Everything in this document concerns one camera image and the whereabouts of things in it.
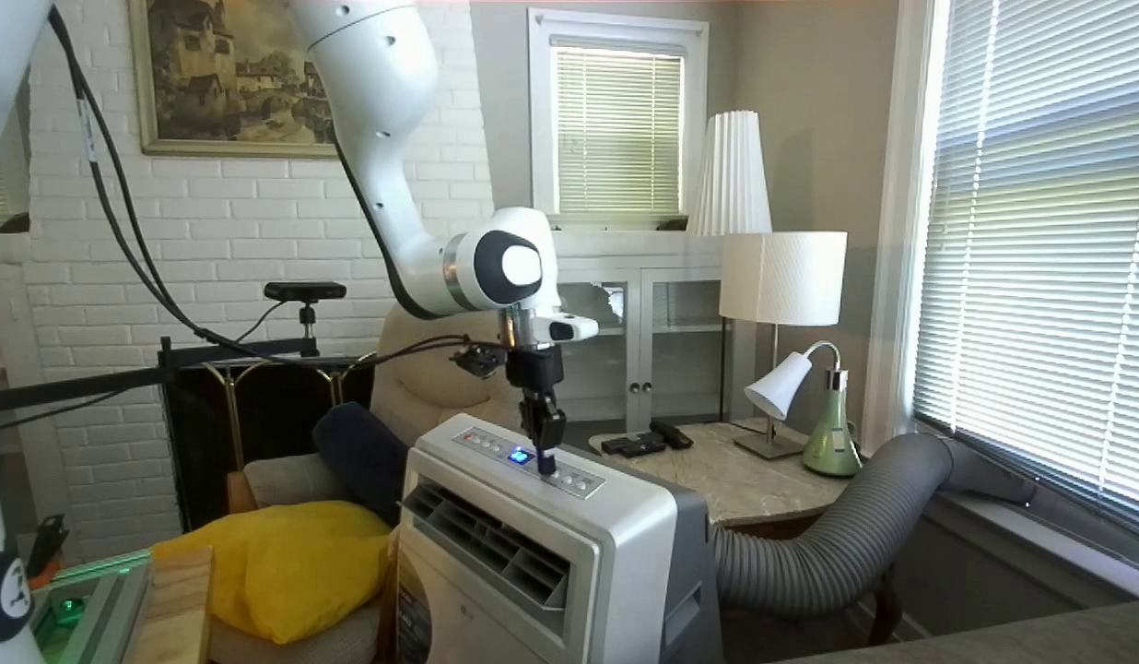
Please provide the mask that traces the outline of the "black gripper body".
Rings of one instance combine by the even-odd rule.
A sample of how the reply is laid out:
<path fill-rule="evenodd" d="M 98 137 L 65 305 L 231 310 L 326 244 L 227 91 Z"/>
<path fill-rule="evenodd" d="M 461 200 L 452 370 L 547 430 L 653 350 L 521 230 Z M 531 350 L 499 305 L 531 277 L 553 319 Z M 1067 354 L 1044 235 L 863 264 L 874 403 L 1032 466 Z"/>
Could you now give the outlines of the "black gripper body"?
<path fill-rule="evenodd" d="M 505 319 L 505 375 L 522 391 L 553 391 L 565 379 L 562 343 L 547 319 L 509 312 Z"/>

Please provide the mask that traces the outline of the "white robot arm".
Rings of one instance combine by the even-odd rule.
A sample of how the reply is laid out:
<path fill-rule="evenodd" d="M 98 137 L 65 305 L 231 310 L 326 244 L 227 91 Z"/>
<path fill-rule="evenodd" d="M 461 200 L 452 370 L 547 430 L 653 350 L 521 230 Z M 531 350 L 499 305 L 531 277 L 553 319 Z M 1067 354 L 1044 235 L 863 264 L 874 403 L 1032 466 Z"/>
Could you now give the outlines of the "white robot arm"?
<path fill-rule="evenodd" d="M 410 186 L 410 140 L 440 91 L 440 52 L 418 0 L 283 0 L 329 107 L 337 156 L 379 244 L 393 299 L 423 321 L 495 310 L 509 382 L 536 467 L 558 471 L 565 439 L 562 348 L 598 325 L 562 299 L 553 226 L 536 207 L 500 207 L 481 230 L 440 240 Z"/>

